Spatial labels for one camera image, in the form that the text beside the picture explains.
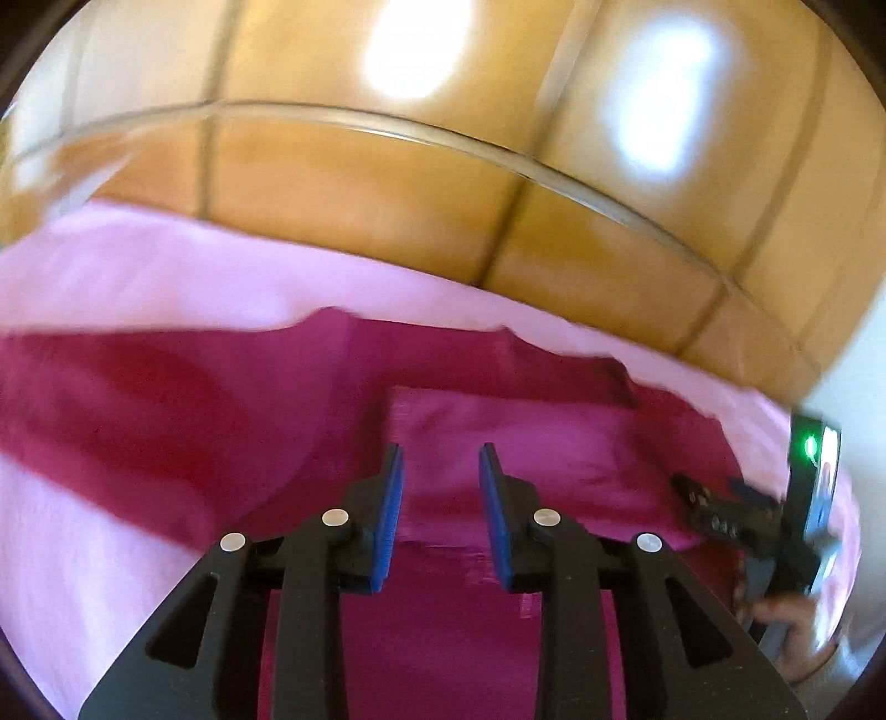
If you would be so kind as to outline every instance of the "black device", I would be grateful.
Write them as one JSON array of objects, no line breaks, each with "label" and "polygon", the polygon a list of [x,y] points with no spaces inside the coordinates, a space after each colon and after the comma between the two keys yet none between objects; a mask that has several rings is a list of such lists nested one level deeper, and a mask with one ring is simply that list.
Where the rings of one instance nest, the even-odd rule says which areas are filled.
[{"label": "black device", "polygon": [[480,452],[496,574],[542,593],[536,720],[611,718],[601,591],[612,591],[629,720],[799,720],[799,700],[734,617],[658,536],[603,540],[544,508]]},{"label": "black device", "polygon": [[391,446],[379,475],[289,535],[226,535],[114,661],[80,720],[255,718],[268,599],[281,590],[272,717],[346,720],[338,596],[387,577],[403,488]]},{"label": "black device", "polygon": [[[747,600],[785,592],[813,594],[834,566],[839,538],[828,532],[840,458],[840,431],[821,418],[794,414],[788,450],[788,493],[783,502],[734,481],[738,500],[715,497],[685,475],[671,482],[699,532],[746,553]],[[770,660],[781,651],[784,623],[745,623]]]}]

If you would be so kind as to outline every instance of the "silver screw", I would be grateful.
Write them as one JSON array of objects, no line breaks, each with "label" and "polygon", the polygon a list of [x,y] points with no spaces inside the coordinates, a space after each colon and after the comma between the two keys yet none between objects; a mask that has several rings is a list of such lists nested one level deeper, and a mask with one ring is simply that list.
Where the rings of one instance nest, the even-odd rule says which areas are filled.
[{"label": "silver screw", "polygon": [[662,549],[662,539],[652,533],[643,533],[637,537],[637,547],[643,552],[658,552]]},{"label": "silver screw", "polygon": [[219,543],[225,552],[236,552],[245,544],[246,536],[243,533],[228,533]]},{"label": "silver screw", "polygon": [[560,524],[560,513],[547,507],[542,507],[532,514],[532,519],[543,528],[553,528]]},{"label": "silver screw", "polygon": [[337,528],[339,525],[344,525],[348,521],[348,518],[347,511],[335,507],[332,510],[327,510],[323,513],[323,525],[327,525],[330,528]]}]

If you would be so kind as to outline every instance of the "gray sleeve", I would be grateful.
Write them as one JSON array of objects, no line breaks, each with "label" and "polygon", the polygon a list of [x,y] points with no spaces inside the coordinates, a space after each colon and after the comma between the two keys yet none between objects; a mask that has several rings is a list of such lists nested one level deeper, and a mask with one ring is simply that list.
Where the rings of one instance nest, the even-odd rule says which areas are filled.
[{"label": "gray sleeve", "polygon": [[841,639],[831,659],[793,689],[809,720],[825,720],[860,675],[848,643]]}]

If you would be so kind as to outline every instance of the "white wall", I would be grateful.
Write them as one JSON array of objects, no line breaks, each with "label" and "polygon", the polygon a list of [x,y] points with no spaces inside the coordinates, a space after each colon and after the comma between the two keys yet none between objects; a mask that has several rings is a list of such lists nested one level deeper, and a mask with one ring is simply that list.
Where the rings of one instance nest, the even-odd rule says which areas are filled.
[{"label": "white wall", "polygon": [[841,466],[861,508],[862,559],[850,612],[863,643],[886,625],[886,286],[834,367],[804,402],[843,430]]}]

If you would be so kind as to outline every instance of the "brown glossy panel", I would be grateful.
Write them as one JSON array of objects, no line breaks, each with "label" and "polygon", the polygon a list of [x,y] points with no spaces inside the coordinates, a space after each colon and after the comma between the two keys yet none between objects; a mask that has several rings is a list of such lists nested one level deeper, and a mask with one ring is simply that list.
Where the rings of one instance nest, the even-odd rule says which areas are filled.
[{"label": "brown glossy panel", "polygon": [[822,367],[829,367],[849,342],[886,273],[886,189],[861,232],[862,241],[840,268],[824,302],[800,337],[800,344]]},{"label": "brown glossy panel", "polygon": [[87,5],[58,31],[21,84],[12,113],[10,154],[61,134],[72,63],[94,8]]},{"label": "brown glossy panel", "polygon": [[820,377],[815,365],[796,351],[773,377],[759,385],[759,389],[777,403],[792,407],[809,395]]},{"label": "brown glossy panel", "polygon": [[834,38],[819,126],[797,180],[759,254],[741,278],[798,335],[857,253],[881,164],[886,113]]},{"label": "brown glossy panel", "polygon": [[608,3],[542,159],[731,268],[797,141],[819,41],[799,2]]},{"label": "brown glossy panel", "polygon": [[228,0],[93,0],[74,123],[206,98]]},{"label": "brown glossy panel", "polygon": [[759,387],[792,353],[790,339],[772,319],[744,295],[729,292],[680,357],[737,385]]},{"label": "brown glossy panel", "polygon": [[5,241],[91,197],[195,215],[201,143],[199,122],[146,123],[30,154],[6,178]]},{"label": "brown glossy panel", "polygon": [[486,288],[673,351],[718,286],[677,251],[537,186],[527,188]]},{"label": "brown glossy panel", "polygon": [[456,151],[279,120],[220,121],[211,219],[470,282],[518,178]]},{"label": "brown glossy panel", "polygon": [[[525,150],[556,102],[597,5],[251,0],[223,96],[395,114]],[[563,52],[552,64],[561,38]]]}]

